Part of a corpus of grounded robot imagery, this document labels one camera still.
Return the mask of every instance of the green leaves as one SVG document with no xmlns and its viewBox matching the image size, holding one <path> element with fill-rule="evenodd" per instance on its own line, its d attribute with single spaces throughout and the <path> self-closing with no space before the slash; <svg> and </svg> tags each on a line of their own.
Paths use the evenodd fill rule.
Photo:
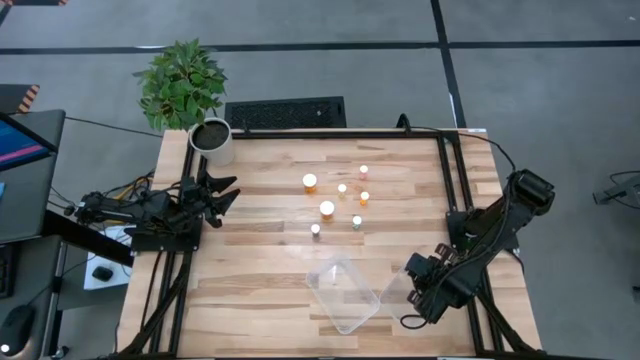
<svg viewBox="0 0 640 360">
<path fill-rule="evenodd" d="M 194 99 L 193 96 L 189 97 L 189 100 L 187 101 L 187 112 L 195 116 L 198 113 L 198 109 L 199 107 L 196 99 Z"/>
<path fill-rule="evenodd" d="M 207 111 L 215 113 L 222 106 L 213 95 L 225 93 L 227 77 L 217 62 L 209 59 L 209 51 L 199 46 L 198 39 L 176 42 L 150 65 L 134 76 L 142 84 L 138 104 L 152 128 L 188 130 L 202 123 Z"/>
<path fill-rule="evenodd" d="M 204 78 L 202 77 L 202 75 L 198 73 L 194 73 L 194 74 L 191 74 L 191 80 L 193 81 L 194 84 L 200 85 L 204 81 Z"/>
</svg>

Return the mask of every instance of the soil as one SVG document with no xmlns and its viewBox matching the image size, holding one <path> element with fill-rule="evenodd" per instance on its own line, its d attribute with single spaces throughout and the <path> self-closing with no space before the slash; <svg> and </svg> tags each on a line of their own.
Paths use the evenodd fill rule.
<svg viewBox="0 0 640 360">
<path fill-rule="evenodd" d="M 202 150 L 217 149 L 227 141 L 229 129 L 218 122 L 208 122 L 198 126 L 193 133 L 193 143 Z"/>
</svg>

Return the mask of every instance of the computer monitor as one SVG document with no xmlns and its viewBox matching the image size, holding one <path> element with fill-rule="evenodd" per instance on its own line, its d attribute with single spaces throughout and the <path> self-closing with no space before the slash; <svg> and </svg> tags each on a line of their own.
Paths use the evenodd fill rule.
<svg viewBox="0 0 640 360">
<path fill-rule="evenodd" d="M 0 171 L 44 159 L 58 152 L 51 143 L 9 115 L 0 113 Z"/>
</svg>

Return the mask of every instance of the potted plant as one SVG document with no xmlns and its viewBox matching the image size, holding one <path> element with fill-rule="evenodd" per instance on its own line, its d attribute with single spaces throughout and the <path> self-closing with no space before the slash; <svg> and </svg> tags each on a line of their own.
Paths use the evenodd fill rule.
<svg viewBox="0 0 640 360">
<path fill-rule="evenodd" d="M 176 41 L 153 59 L 150 69 L 134 75 L 141 78 L 139 104 L 152 128 L 188 131 L 191 146 L 213 165 L 233 160 L 231 128 L 216 112 L 222 106 L 216 95 L 226 94 L 227 78 L 198 39 Z M 214 117 L 206 117 L 209 110 Z"/>
</svg>

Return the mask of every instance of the white pot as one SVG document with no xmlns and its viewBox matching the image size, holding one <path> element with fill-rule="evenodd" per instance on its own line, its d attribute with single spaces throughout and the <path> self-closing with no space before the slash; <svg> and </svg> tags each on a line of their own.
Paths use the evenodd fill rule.
<svg viewBox="0 0 640 360">
<path fill-rule="evenodd" d="M 229 163 L 231 163 L 233 161 L 233 137 L 231 136 L 231 127 L 229 126 L 229 124 L 227 124 L 226 121 L 220 119 L 220 118 L 216 118 L 216 117 L 212 117 L 212 118 L 206 118 L 204 119 L 204 122 L 218 122 L 220 124 L 223 124 L 224 126 L 227 127 L 227 129 L 229 130 L 229 136 L 227 137 L 227 140 L 220 145 L 219 147 L 212 149 L 212 150 L 204 150 L 204 149 L 200 149 L 199 147 L 197 147 L 194 142 L 193 142 L 193 134 L 195 133 L 195 130 L 199 127 L 202 126 L 200 124 L 198 125 L 194 125 L 193 127 L 191 127 L 191 129 L 189 130 L 189 143 L 191 144 L 191 146 L 193 146 L 194 149 L 198 150 L 200 152 L 200 154 L 202 154 L 202 156 L 204 156 L 207 160 L 209 160 L 209 164 L 212 164 L 214 166 L 225 166 L 228 165 Z"/>
</svg>

